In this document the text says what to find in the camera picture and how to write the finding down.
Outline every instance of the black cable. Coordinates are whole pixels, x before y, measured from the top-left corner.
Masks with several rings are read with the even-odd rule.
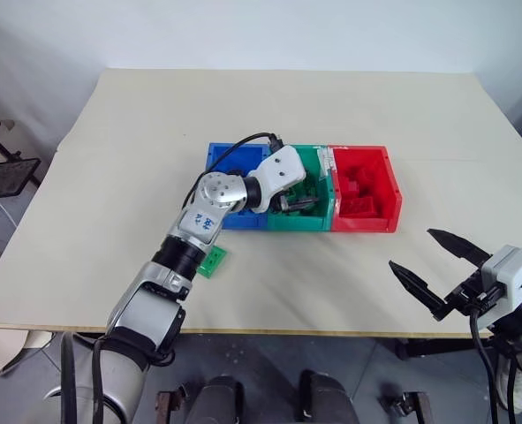
[[[508,403],[508,421],[510,424],[516,424],[516,414],[514,411],[514,386],[516,383],[516,371],[518,370],[518,362],[516,358],[510,359],[510,372],[508,373],[508,387],[506,388],[506,402]]]
[[[480,339],[478,324],[479,313],[480,311],[477,308],[474,308],[471,311],[469,325],[471,327],[471,336],[473,337],[474,347],[476,347],[476,350],[482,359],[482,363],[484,364],[484,368],[487,370],[488,393],[490,395],[490,416],[492,424],[498,424],[498,403],[495,386],[495,373],[494,369],[492,368],[492,364],[490,363],[490,359],[488,358],[487,352],[482,345],[482,340]]]
[[[60,342],[60,422],[76,424],[76,371],[72,333],[64,333]]]
[[[168,365],[171,365],[172,362],[174,362],[175,358],[176,352],[174,352],[174,349],[172,349],[164,359],[150,362],[150,364],[154,367],[167,367]]]
[[[253,135],[249,135],[248,137],[245,137],[243,140],[241,141],[238,141],[237,143],[235,143],[233,146],[231,146],[230,148],[228,148],[227,150],[225,150],[221,155],[219,155],[219,157],[216,159],[215,162],[213,162],[211,165],[209,165],[209,167],[204,170],[197,178],[196,178],[196,181],[193,183],[192,185],[192,188],[190,189],[190,191],[188,192],[188,194],[186,195],[185,199],[184,199],[184,203],[182,203],[182,208],[184,206],[186,206],[186,203],[188,203],[188,201],[190,200],[190,198],[192,197],[192,193],[194,193],[196,191],[196,187],[198,186],[198,183],[200,182],[200,179],[208,174],[209,172],[211,172],[223,159],[225,159],[227,156],[229,156],[231,153],[233,153],[235,150],[237,150],[238,148],[240,148],[241,146],[243,146],[245,143],[248,143],[249,141],[252,141],[252,140],[256,140],[256,139],[261,139],[262,137],[267,137],[269,138],[269,140],[276,140],[277,137],[275,136],[275,134],[273,134],[272,132],[258,132],[256,134],[253,134]]]
[[[100,366],[100,352],[102,351],[103,338],[98,338],[94,343],[92,352],[92,385],[94,387],[94,409],[92,412],[92,424],[103,423],[103,384],[102,370]]]

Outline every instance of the small green object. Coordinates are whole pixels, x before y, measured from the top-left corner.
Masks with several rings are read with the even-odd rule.
[[[223,258],[227,252],[225,252],[221,247],[214,246],[209,252],[209,255],[206,256],[198,268],[198,274],[203,275],[206,278],[210,278],[214,272],[216,271],[219,264],[222,263]]]
[[[330,231],[335,207],[335,191],[331,172],[321,177],[322,166],[318,149],[326,146],[292,145],[299,154],[306,169],[306,179],[297,183],[287,196],[288,201],[305,197],[319,200],[311,208],[294,212],[269,211],[269,231]]]

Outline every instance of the white tabletop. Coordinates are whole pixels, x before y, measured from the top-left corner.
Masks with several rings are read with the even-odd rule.
[[[404,200],[394,234],[223,231],[185,329],[460,336],[391,274],[445,296],[474,271],[426,233],[522,246],[522,140],[472,75],[108,70],[0,261],[0,323],[100,328],[203,170],[209,142],[383,145]]]

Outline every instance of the gray floor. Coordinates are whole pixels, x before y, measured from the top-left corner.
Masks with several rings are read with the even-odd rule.
[[[0,377],[0,423],[19,423],[23,415],[59,382],[59,337],[42,352]],[[428,393],[436,424],[488,422],[486,377],[475,352],[458,352],[401,361],[387,339],[348,337],[275,337],[183,335],[177,359],[153,368],[135,416],[137,424],[155,418],[155,395],[184,384],[190,393],[217,375],[233,375],[246,391],[246,423],[293,420],[296,386],[305,368],[325,372],[346,388],[363,424],[417,422],[415,415],[389,417],[382,394],[422,390]],[[77,356],[87,349],[76,346]],[[173,413],[173,424],[186,411]],[[501,411],[500,421],[508,422]],[[522,423],[522,414],[518,416]]]

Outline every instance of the red object in bin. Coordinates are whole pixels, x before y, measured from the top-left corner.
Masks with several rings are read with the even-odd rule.
[[[330,145],[336,168],[332,231],[394,232],[402,194],[383,146]]]

